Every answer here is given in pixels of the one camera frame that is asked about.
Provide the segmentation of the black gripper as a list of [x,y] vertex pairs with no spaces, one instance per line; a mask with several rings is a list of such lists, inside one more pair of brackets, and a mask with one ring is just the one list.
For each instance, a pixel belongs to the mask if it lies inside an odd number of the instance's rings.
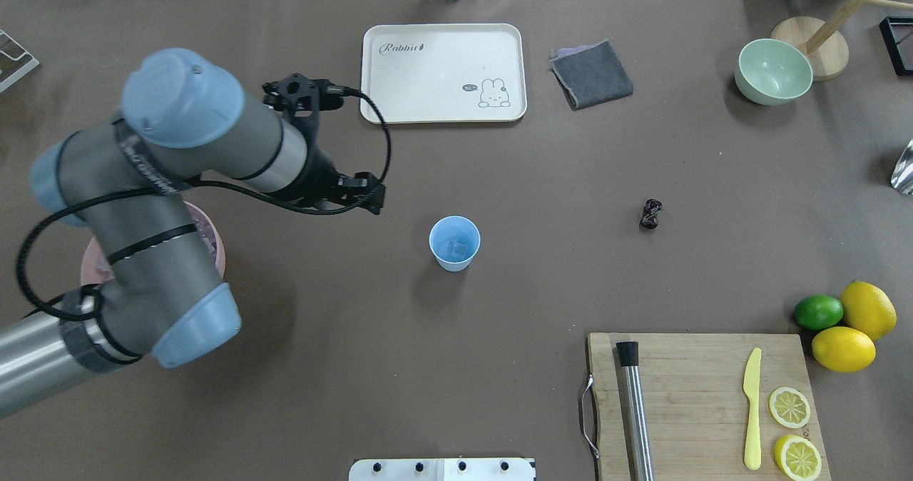
[[267,83],[263,90],[264,103],[282,113],[283,122],[301,133],[307,147],[305,158],[292,164],[296,175],[293,182],[269,192],[268,197],[314,215],[338,215],[356,208],[378,215],[384,208],[387,171],[382,170],[379,176],[366,171],[343,175],[317,146],[322,111],[340,109],[345,98],[353,97],[379,113],[375,102],[358,88],[329,80],[310,80],[301,74]]

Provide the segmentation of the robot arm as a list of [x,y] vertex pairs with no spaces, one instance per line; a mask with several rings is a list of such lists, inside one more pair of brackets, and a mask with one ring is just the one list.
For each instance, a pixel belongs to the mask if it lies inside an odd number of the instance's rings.
[[[150,355],[164,368],[197,360],[238,334],[241,316],[183,192],[224,188],[305,215],[378,214],[384,176],[340,174],[317,146],[322,111],[358,88],[291,74],[250,95],[189,49],[157,51],[125,82],[110,120],[73,133],[33,164],[49,216],[17,253],[33,311],[2,331],[2,416]],[[89,227],[112,279],[50,301],[26,263],[56,222]]]

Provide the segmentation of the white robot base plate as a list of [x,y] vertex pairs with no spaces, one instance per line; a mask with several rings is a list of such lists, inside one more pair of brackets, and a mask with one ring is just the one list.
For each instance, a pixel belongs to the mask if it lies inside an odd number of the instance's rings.
[[522,457],[362,459],[349,480],[536,480],[535,461]]

